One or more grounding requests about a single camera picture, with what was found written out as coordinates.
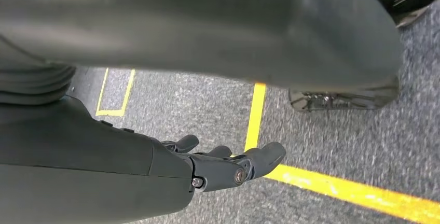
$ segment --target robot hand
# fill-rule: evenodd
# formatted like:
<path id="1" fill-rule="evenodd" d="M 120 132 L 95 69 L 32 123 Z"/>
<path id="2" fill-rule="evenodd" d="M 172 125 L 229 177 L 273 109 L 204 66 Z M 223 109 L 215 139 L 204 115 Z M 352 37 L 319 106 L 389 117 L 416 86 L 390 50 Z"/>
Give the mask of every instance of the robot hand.
<path id="1" fill-rule="evenodd" d="M 226 146 L 217 146 L 208 153 L 188 154 L 199 140 L 187 135 L 178 142 L 165 141 L 162 144 L 171 152 L 178 153 L 192 168 L 191 187 L 207 192 L 233 188 L 244 182 L 270 173 L 286 155 L 284 147 L 272 142 L 262 149 L 252 148 L 242 155 L 231 156 Z"/>

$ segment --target floor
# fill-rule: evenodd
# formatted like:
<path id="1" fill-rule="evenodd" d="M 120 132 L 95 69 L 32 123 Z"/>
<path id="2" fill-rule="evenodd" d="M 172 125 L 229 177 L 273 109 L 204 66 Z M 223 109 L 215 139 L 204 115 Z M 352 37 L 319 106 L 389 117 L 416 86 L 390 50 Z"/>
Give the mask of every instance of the floor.
<path id="1" fill-rule="evenodd" d="M 375 199 L 373 210 L 311 186 L 296 187 L 286 178 L 261 178 L 197 193 L 183 211 L 139 223 L 440 223 L 440 3 L 402 30 L 402 42 L 402 93 L 391 105 L 301 114 L 289 106 L 285 89 L 267 87 L 256 132 L 259 146 L 285 145 L 284 164 L 357 183 L 339 187 L 343 193 L 370 185 L 427 199 L 412 205 L 424 209 L 423 216 L 412 215 L 404 202 L 380 206 L 383 199 Z M 70 94 L 98 119 L 159 140 L 195 134 L 201 141 L 197 151 L 227 145 L 242 152 L 255 100 L 252 83 L 158 71 L 81 68 L 72 87 Z M 389 209 L 408 220 L 385 214 Z"/>

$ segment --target yellow tape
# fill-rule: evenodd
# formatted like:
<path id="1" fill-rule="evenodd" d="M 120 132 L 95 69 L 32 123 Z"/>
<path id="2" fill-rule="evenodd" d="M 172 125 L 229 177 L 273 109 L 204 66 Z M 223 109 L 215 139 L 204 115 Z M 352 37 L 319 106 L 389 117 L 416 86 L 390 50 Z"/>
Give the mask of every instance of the yellow tape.
<path id="1" fill-rule="evenodd" d="M 244 151 L 257 147 L 260 123 L 263 114 L 264 95 L 266 85 L 262 83 L 255 84 L 254 96 L 252 97 L 251 114 L 249 116 L 249 125 L 247 126 L 246 143 Z"/>
<path id="2" fill-rule="evenodd" d="M 264 85 L 255 85 L 245 150 L 258 145 L 265 92 Z M 426 224 L 440 223 L 440 203 L 438 202 L 284 164 L 277 166 L 265 177 L 406 220 Z"/>
<path id="3" fill-rule="evenodd" d="M 130 73 L 130 78 L 128 80 L 127 89 L 125 91 L 125 95 L 124 95 L 121 109 L 119 109 L 119 110 L 100 110 L 101 101 L 102 101 L 102 94 L 104 92 L 105 82 L 107 81 L 108 68 L 105 70 L 104 79 L 102 81 L 101 93 L 99 94 L 99 99 L 98 99 L 96 116 L 102 116 L 102 115 L 118 116 L 118 117 L 124 116 L 125 110 L 126 110 L 127 104 L 128 104 L 128 98 L 130 97 L 130 91 L 131 91 L 131 88 L 132 88 L 133 82 L 134 82 L 134 74 L 135 74 L 135 70 L 132 69 L 131 73 Z"/>

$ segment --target screw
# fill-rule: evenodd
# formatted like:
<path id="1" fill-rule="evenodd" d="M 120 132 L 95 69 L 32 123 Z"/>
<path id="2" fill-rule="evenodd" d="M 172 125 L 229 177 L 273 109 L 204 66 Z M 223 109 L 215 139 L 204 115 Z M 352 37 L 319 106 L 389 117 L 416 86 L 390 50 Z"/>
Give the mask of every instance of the screw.
<path id="1" fill-rule="evenodd" d="M 200 188 L 203 186 L 203 179 L 193 178 L 191 184 L 196 188 Z"/>
<path id="2" fill-rule="evenodd" d="M 241 169 L 241 168 L 238 169 L 235 172 L 235 177 L 234 177 L 235 183 L 237 185 L 242 185 L 244 183 L 245 179 L 246 179 L 246 173 L 244 172 L 244 169 Z"/>

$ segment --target yellow floor marking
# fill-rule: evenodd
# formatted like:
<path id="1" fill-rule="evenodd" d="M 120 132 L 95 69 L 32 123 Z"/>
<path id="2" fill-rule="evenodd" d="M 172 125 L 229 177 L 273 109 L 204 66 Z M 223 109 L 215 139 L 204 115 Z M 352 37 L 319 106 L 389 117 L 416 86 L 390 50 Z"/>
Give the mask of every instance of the yellow floor marking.
<path id="1" fill-rule="evenodd" d="M 101 93 L 99 94 L 99 99 L 98 99 L 96 116 L 102 116 L 102 115 L 118 116 L 118 117 L 124 116 L 125 110 L 127 108 L 128 98 L 130 97 L 130 91 L 133 86 L 134 74 L 135 74 L 135 70 L 132 69 L 130 73 L 130 78 L 128 80 L 127 89 L 125 91 L 124 100 L 122 102 L 122 108 L 119 110 L 100 110 L 102 94 L 104 92 L 105 82 L 107 80 L 107 75 L 108 75 L 108 68 L 105 70 L 104 79 L 102 81 Z"/>
<path id="2" fill-rule="evenodd" d="M 255 84 L 254 96 L 252 97 L 251 114 L 249 116 L 249 125 L 247 126 L 246 143 L 244 145 L 245 151 L 257 147 L 265 92 L 265 84 Z"/>
<path id="3" fill-rule="evenodd" d="M 245 150 L 258 145 L 265 89 L 264 85 L 255 85 L 253 100 L 256 103 L 252 102 Z M 406 220 L 426 224 L 440 223 L 440 203 L 438 202 L 284 164 L 280 164 L 265 177 Z"/>

